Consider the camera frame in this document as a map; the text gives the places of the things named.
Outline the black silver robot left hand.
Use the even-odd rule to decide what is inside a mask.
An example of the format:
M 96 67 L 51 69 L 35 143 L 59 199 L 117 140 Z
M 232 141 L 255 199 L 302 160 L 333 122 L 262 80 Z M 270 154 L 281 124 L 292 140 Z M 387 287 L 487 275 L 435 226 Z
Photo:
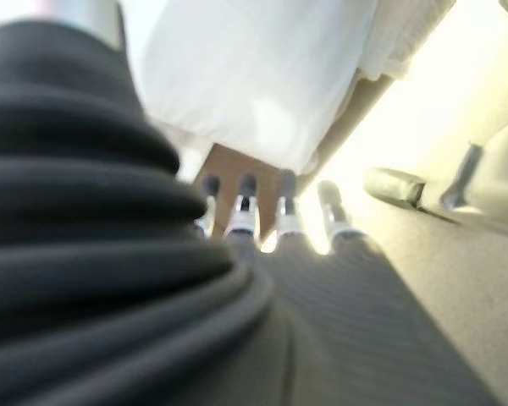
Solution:
M 321 185 L 330 251 L 239 227 L 151 125 L 115 1 L 0 21 L 0 405 L 496 405 Z

